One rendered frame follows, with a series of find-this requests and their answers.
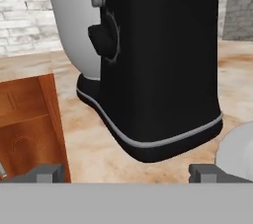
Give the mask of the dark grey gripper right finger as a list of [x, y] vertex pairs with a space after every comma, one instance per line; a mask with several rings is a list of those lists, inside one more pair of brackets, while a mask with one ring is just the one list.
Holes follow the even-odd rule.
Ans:
[[228, 174], [214, 164], [191, 164], [189, 182], [200, 184], [249, 183], [249, 180]]

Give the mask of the wooden cupboard door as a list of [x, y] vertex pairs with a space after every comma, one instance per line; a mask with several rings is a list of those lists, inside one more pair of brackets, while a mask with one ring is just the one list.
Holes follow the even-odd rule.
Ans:
[[40, 164], [61, 164], [71, 181], [54, 77], [1, 82], [0, 182]]

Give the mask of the grey mixer bowl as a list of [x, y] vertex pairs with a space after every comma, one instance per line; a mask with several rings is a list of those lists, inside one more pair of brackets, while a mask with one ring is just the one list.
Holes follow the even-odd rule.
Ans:
[[88, 28], [100, 23], [100, 11], [91, 0], [50, 0], [59, 39], [70, 62], [86, 78], [100, 79], [100, 56], [88, 37]]

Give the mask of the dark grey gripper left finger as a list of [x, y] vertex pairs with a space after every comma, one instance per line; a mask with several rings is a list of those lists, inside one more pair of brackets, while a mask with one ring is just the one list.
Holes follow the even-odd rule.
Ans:
[[53, 184], [64, 182], [64, 166], [62, 164], [40, 164], [23, 175], [4, 180], [4, 183]]

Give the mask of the grey round plate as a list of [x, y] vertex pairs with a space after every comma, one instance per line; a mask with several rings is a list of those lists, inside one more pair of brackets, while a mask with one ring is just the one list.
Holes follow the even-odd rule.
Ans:
[[215, 164], [228, 174], [253, 182], [253, 121], [242, 123], [224, 135]]

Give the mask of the black stand mixer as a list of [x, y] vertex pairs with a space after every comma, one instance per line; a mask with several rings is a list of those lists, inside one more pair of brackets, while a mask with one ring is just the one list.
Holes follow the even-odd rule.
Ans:
[[218, 0], [95, 0], [88, 29], [100, 77], [80, 75], [78, 98], [142, 163], [160, 162], [218, 136]]

